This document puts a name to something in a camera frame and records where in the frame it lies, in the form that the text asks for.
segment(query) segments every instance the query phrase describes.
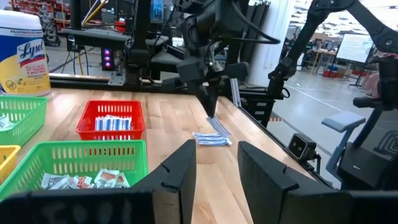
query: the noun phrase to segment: packet in red basket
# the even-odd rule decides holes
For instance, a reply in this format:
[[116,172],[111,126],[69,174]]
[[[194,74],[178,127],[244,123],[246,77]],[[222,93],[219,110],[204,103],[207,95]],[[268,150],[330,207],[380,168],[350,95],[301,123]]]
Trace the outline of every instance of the packet in red basket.
[[117,176],[116,182],[111,186],[111,188],[129,188],[129,182],[123,173]]
[[101,169],[99,170],[98,175],[94,179],[94,183],[96,188],[111,188],[112,185],[116,182],[116,176],[119,174],[118,170],[107,170]]
[[74,176],[69,180],[69,187],[71,189],[92,189],[95,185],[91,184],[91,177]]

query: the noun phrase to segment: lysol wipes container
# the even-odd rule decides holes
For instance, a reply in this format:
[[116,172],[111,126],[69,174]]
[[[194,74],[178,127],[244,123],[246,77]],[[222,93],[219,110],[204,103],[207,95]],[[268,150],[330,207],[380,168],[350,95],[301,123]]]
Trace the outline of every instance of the lysol wipes container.
[[8,95],[50,93],[43,30],[38,16],[0,10],[0,91]]

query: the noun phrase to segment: chair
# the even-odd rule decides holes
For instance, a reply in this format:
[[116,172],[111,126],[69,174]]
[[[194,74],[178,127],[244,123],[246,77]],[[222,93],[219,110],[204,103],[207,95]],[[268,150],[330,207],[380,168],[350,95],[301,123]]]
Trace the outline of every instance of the chair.
[[350,112],[322,121],[339,133],[345,132],[326,169],[341,180],[342,189],[397,189],[398,178],[391,177],[398,166],[398,111],[376,107],[354,142],[348,142],[353,130],[364,122],[364,117]]

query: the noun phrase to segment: black camera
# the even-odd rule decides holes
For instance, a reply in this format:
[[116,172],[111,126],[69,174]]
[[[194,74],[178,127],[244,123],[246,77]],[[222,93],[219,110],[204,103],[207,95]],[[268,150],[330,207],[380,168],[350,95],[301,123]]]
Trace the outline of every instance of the black camera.
[[290,140],[288,151],[297,161],[315,159],[317,144],[304,134],[294,134]]

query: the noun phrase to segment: green basket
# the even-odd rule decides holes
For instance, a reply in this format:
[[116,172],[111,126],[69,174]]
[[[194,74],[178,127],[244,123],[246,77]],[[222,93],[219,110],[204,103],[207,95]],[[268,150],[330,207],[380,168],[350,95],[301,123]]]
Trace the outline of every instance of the green basket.
[[0,186],[0,200],[23,190],[40,190],[44,173],[89,176],[120,170],[130,185],[148,173],[146,144],[131,141],[58,141],[36,144]]
[[0,131],[0,145],[23,146],[45,123],[48,98],[0,96],[0,116],[6,115],[14,123],[7,131]]

